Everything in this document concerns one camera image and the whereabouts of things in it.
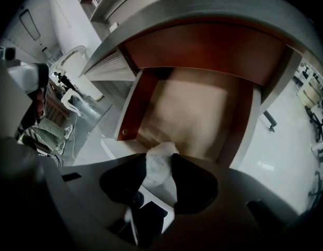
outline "chair leg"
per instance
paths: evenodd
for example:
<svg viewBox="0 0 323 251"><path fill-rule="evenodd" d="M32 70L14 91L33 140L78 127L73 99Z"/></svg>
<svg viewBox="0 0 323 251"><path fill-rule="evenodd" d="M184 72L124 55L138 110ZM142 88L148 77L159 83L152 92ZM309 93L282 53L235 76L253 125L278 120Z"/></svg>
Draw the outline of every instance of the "chair leg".
<svg viewBox="0 0 323 251"><path fill-rule="evenodd" d="M86 102L83 100L83 98L81 97L81 95L79 95L78 92L72 91L71 92L71 96L76 96L82 103L85 103L86 104Z"/></svg>
<svg viewBox="0 0 323 251"><path fill-rule="evenodd" d="M64 106L69 109L70 111L73 111L75 113L77 113L79 116L82 116L82 114L80 113L80 111L78 110L78 108L74 107L71 103L69 103L68 101L64 101L63 102Z"/></svg>

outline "hole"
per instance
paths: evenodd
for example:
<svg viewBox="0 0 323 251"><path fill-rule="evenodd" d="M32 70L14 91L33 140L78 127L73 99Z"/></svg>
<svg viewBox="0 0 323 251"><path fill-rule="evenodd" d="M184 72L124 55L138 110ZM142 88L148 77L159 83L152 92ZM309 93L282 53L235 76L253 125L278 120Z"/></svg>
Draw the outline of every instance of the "hole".
<svg viewBox="0 0 323 251"><path fill-rule="evenodd" d="M77 178L81 178L81 175L79 175L78 173L71 173L71 174L62 176L62 178L65 182L68 182Z"/></svg>

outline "reddish-brown wood panel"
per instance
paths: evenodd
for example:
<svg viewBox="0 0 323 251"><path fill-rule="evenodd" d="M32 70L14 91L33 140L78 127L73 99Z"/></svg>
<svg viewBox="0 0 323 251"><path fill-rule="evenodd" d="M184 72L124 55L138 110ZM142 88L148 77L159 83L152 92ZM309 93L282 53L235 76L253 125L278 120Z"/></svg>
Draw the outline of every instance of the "reddish-brown wood panel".
<svg viewBox="0 0 323 251"><path fill-rule="evenodd" d="M217 164L230 167L243 140L249 122L253 99L253 84L242 81L239 85L238 104L230 125L228 136L218 155Z"/></svg>
<svg viewBox="0 0 323 251"><path fill-rule="evenodd" d="M136 139L157 82L156 69L144 70L125 111L117 140Z"/></svg>
<svg viewBox="0 0 323 251"><path fill-rule="evenodd" d="M192 67L266 85L285 43L262 32L222 23L174 26L125 44L138 68Z"/></svg>

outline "ceiling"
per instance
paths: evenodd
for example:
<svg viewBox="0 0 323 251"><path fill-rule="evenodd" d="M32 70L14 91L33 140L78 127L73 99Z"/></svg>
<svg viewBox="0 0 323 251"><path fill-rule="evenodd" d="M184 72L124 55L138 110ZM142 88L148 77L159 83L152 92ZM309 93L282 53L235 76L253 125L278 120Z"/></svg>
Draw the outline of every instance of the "ceiling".
<svg viewBox="0 0 323 251"><path fill-rule="evenodd" d="M36 41L32 39L19 19L19 15L26 9L29 9L41 35ZM60 50L53 28L50 0L25 0L7 26L3 37L39 62L46 62L48 58L42 52L45 47L52 54L56 54Z"/></svg>

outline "shoe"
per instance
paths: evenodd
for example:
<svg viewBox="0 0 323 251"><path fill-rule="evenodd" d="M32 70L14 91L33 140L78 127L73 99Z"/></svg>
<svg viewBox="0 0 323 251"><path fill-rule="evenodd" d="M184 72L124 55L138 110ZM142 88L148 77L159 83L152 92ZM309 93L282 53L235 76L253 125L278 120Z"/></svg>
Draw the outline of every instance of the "shoe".
<svg viewBox="0 0 323 251"><path fill-rule="evenodd" d="M70 137L71 133L73 131L73 125L70 124L70 126L68 128L64 129L64 137L68 140L68 138Z"/></svg>
<svg viewBox="0 0 323 251"><path fill-rule="evenodd" d="M63 143L62 143L61 145L57 146L55 150L56 150L60 155L62 155L62 154L63 154L63 152L64 152L65 145L66 145L66 141L63 141Z"/></svg>

